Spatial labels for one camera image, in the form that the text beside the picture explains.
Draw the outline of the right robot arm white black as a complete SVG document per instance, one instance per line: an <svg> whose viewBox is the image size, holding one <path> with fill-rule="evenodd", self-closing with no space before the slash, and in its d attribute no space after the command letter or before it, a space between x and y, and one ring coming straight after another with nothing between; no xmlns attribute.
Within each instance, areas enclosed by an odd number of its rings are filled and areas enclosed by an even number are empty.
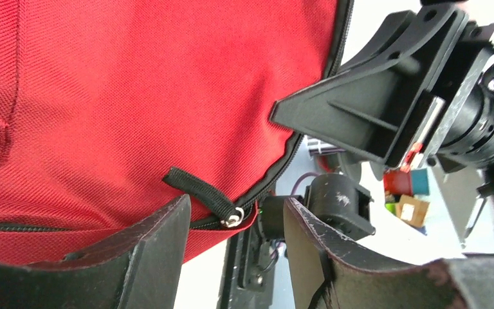
<svg viewBox="0 0 494 309"><path fill-rule="evenodd" d="M349 61L276 101L270 120L358 161L494 174L494 23L452 3L391 13ZM494 195L494 183L478 195Z"/></svg>

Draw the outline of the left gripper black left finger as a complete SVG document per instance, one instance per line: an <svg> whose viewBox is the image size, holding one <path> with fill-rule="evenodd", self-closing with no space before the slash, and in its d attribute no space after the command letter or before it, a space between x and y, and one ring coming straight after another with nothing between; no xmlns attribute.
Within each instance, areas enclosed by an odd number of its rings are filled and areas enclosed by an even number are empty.
<svg viewBox="0 0 494 309"><path fill-rule="evenodd" d="M182 195L61 261L0 264L0 308L172 308L190 211Z"/></svg>

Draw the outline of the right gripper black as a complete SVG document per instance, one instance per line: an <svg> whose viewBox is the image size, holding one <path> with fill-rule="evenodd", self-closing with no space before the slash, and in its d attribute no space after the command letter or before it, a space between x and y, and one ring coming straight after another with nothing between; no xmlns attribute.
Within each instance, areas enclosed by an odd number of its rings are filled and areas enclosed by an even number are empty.
<svg viewBox="0 0 494 309"><path fill-rule="evenodd" d="M275 103L270 119L391 169L436 158L494 167L494 23L449 5L389 14L324 80Z"/></svg>

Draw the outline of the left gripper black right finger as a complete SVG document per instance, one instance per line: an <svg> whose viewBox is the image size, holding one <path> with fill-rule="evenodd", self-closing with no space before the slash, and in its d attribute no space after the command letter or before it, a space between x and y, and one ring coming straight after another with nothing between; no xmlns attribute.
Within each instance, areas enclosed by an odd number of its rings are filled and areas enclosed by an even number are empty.
<svg viewBox="0 0 494 309"><path fill-rule="evenodd" d="M411 265L362 246L292 198L283 212L297 308L494 308L494 257Z"/></svg>

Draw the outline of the red backpack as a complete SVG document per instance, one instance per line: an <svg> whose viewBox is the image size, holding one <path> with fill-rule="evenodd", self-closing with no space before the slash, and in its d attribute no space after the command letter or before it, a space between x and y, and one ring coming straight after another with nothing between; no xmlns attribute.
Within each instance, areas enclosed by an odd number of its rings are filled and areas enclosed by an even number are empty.
<svg viewBox="0 0 494 309"><path fill-rule="evenodd" d="M351 1L0 1L0 262L57 261L190 189L189 260L252 224Z"/></svg>

